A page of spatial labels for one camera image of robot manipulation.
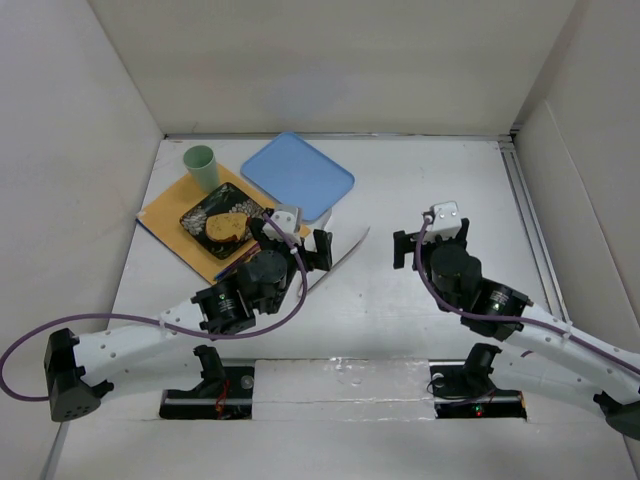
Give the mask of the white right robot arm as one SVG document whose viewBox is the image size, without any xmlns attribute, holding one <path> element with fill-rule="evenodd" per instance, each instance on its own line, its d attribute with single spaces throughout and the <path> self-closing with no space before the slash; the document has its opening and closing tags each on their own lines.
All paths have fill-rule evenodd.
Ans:
<svg viewBox="0 0 640 480">
<path fill-rule="evenodd" d="M 639 356 L 598 339 L 538 306 L 527 295 L 485 278 L 467 251 L 469 221 L 439 226 L 428 212 L 415 233 L 393 235 L 393 266 L 407 255 L 438 308 L 473 333 L 521 349 L 507 357 L 495 345 L 475 345 L 463 367 L 472 395 L 492 389 L 534 391 L 602 417 L 618 433 L 639 437 Z"/>
</svg>

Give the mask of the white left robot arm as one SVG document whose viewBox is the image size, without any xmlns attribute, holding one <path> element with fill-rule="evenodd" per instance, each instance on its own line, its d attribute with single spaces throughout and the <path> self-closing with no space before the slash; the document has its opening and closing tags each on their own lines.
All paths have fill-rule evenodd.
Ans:
<svg viewBox="0 0 640 480">
<path fill-rule="evenodd" d="M 213 399 L 219 411 L 232 382 L 214 346 L 216 340 L 259 335 L 256 318 L 279 312 L 295 277 L 330 271 L 333 235 L 314 230 L 315 248 L 288 225 L 282 211 L 251 221 L 260 250 L 234 273 L 156 318 L 101 332 L 76 335 L 63 328 L 49 336 L 44 357 L 50 417 L 68 422 L 97 410 L 104 400 L 136 390 L 164 390 L 168 372 L 154 358 L 189 339 L 199 340 L 186 363 L 199 382 L 184 390 L 189 399 Z"/>
</svg>

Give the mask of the gold spoon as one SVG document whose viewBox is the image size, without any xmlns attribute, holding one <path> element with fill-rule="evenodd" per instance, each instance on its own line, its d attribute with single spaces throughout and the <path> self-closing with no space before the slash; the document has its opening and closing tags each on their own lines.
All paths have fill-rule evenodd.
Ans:
<svg viewBox="0 0 640 480">
<path fill-rule="evenodd" d="M 238 259 L 234 260 L 231 264 L 229 264 L 226 268 L 221 270 L 215 277 L 214 281 L 219 282 L 229 274 L 231 274 L 235 269 L 237 269 L 243 263 L 246 263 L 249 259 L 251 259 L 257 252 L 260 251 L 260 246 L 258 244 L 254 244 L 249 250 L 247 250 L 244 254 L 242 254 Z"/>
</svg>

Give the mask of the black floral square plate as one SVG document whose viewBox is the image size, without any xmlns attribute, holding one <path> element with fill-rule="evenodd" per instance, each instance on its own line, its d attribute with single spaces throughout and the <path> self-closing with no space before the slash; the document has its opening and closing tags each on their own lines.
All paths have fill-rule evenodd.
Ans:
<svg viewBox="0 0 640 480">
<path fill-rule="evenodd" d="M 208 253 L 218 260 L 226 260 L 252 239 L 250 221 L 261 218 L 265 208 L 250 198 L 244 191 L 226 182 L 201 200 L 180 218 L 183 229 Z M 242 212 L 249 216 L 244 236 L 240 241 L 218 243 L 205 234 L 205 224 L 209 217 L 230 212 Z"/>
</svg>

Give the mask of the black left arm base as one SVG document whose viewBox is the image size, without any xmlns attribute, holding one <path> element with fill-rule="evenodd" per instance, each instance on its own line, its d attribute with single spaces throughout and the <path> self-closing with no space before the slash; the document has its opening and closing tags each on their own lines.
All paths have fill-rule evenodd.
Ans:
<svg viewBox="0 0 640 480">
<path fill-rule="evenodd" d="M 213 346 L 193 350 L 201 380 L 191 389 L 163 392 L 159 417 L 164 420 L 249 420 L 252 418 L 255 364 L 225 365 Z"/>
</svg>

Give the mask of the blue plastic tray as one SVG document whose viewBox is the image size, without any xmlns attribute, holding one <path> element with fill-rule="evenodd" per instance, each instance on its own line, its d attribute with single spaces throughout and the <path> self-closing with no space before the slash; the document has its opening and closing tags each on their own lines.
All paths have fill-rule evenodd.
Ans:
<svg viewBox="0 0 640 480">
<path fill-rule="evenodd" d="M 285 132 L 251 156 L 243 177 L 276 202 L 302 210 L 313 223 L 354 186 L 354 175 L 293 132 Z"/>
</svg>

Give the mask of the orange placemat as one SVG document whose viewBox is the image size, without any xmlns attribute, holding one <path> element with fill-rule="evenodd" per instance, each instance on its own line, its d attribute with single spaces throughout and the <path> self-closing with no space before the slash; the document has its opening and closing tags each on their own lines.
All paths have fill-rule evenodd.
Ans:
<svg viewBox="0 0 640 480">
<path fill-rule="evenodd" d="M 267 196 L 226 168 L 218 168 L 220 186 L 230 182 L 266 209 L 275 206 Z M 214 277 L 257 242 L 249 240 L 226 260 L 218 260 L 200 246 L 180 225 L 180 218 L 209 194 L 204 193 L 190 174 L 170 186 L 156 200 L 143 208 L 138 221 L 156 239 L 176 254 L 205 281 L 216 283 Z"/>
</svg>

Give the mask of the toasted bread slice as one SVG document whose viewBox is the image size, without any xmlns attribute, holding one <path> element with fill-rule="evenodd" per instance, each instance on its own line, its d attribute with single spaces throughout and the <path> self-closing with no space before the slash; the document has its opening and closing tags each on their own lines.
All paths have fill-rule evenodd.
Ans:
<svg viewBox="0 0 640 480">
<path fill-rule="evenodd" d="M 249 216 L 242 212 L 217 214 L 207 219 L 205 234 L 210 240 L 218 243 L 240 241 L 248 222 Z"/>
</svg>

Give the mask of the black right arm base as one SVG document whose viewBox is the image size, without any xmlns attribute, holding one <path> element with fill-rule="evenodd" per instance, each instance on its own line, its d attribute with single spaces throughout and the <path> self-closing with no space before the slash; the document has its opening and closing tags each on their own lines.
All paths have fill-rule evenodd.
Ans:
<svg viewBox="0 0 640 480">
<path fill-rule="evenodd" d="M 497 346 L 478 343 L 465 360 L 429 362 L 426 390 L 434 399 L 438 420 L 527 419 L 522 393 L 499 389 L 489 378 L 501 352 Z"/>
</svg>

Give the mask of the metal tongs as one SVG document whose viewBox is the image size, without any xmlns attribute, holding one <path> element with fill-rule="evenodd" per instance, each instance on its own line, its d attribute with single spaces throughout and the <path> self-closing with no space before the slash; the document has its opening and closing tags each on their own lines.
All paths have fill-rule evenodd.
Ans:
<svg viewBox="0 0 640 480">
<path fill-rule="evenodd" d="M 318 290 L 318 285 L 335 273 L 354 254 L 370 231 L 370 225 L 364 220 L 351 220 L 348 215 L 339 214 L 332 208 L 310 224 L 310 227 L 317 227 L 333 234 L 331 245 L 333 265 L 329 272 L 314 270 L 307 274 L 308 294 Z"/>
</svg>

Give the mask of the green plastic cup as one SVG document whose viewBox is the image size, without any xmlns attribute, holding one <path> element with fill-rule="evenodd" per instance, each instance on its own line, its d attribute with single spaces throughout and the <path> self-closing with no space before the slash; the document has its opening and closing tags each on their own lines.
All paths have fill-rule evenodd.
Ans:
<svg viewBox="0 0 640 480">
<path fill-rule="evenodd" d="M 183 155 L 183 164 L 203 192 L 211 193 L 219 187 L 217 162 L 210 147 L 189 148 Z"/>
</svg>

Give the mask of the aluminium frame rail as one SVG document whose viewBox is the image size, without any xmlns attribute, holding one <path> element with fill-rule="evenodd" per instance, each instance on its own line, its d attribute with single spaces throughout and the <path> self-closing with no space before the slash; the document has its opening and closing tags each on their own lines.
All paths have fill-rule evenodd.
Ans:
<svg viewBox="0 0 640 480">
<path fill-rule="evenodd" d="M 569 319 L 564 298 L 526 184 L 515 144 L 508 135 L 499 137 L 499 150 L 513 191 L 515 203 L 526 232 L 534 262 L 550 312 L 562 321 Z"/>
</svg>

